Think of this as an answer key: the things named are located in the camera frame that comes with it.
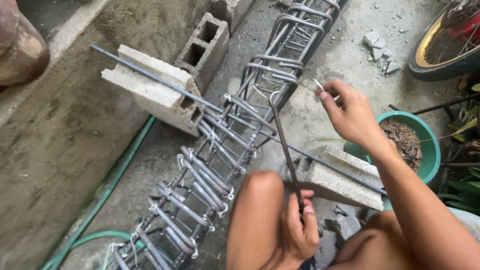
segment rebar cage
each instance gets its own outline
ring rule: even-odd
[[[253,56],[245,65],[238,92],[222,97],[224,109],[192,97],[206,105],[198,126],[203,135],[200,144],[195,149],[181,147],[177,156],[180,172],[169,182],[159,182],[158,194],[147,198],[150,214],[142,218],[131,241],[111,245],[112,269],[184,269],[198,256],[205,235],[215,230],[213,220],[228,211],[225,200],[234,198],[232,181],[245,174],[244,166],[257,157],[266,142],[270,139],[280,142],[270,124],[273,114],[268,97],[278,91],[273,104],[278,110],[285,105],[297,89],[305,65],[347,1],[295,0],[286,13],[277,17],[265,53]],[[168,85],[131,63],[96,46],[92,48]],[[318,157],[289,147],[384,193]],[[145,248],[135,248],[138,240]]]

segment hollow concrete block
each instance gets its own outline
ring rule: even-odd
[[[330,146],[317,148],[310,153],[358,176],[367,183],[379,188],[383,187],[377,168],[368,162]],[[296,155],[292,157],[292,160],[296,166],[296,175],[300,187],[314,190],[316,197],[352,206],[383,210],[383,202],[379,193],[306,156]],[[278,174],[287,185],[292,184],[286,164],[281,166]]]
[[[188,71],[204,94],[228,51],[228,24],[205,13],[175,61]]]
[[[185,91],[202,97],[193,77],[178,67],[125,45],[120,45],[119,56]],[[128,91],[141,107],[158,119],[191,135],[199,135],[197,125],[204,113],[203,104],[122,64],[117,64],[114,70],[102,71],[102,78]]]
[[[226,21],[232,35],[242,22],[255,0],[212,0],[212,14]]]

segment bicycle wheel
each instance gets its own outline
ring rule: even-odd
[[[416,79],[442,81],[480,68],[480,0],[459,9],[448,4],[422,34],[408,58]]]

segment green bucket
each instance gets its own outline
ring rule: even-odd
[[[428,125],[417,116],[404,112],[404,111],[391,111],[382,114],[377,118],[377,122],[380,123],[383,120],[393,119],[409,126],[417,136],[419,137],[422,159],[420,162],[420,168],[417,175],[422,179],[424,183],[430,182],[437,174],[440,167],[440,147],[438,141]],[[350,155],[353,155],[359,159],[365,160],[372,164],[367,152],[360,146],[347,142],[345,143],[344,151]]]

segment bare leg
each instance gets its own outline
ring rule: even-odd
[[[237,194],[227,240],[227,269],[259,269],[280,245],[283,182],[275,172],[249,173]]]
[[[393,211],[378,213],[347,240],[329,270],[423,269],[402,234]]]

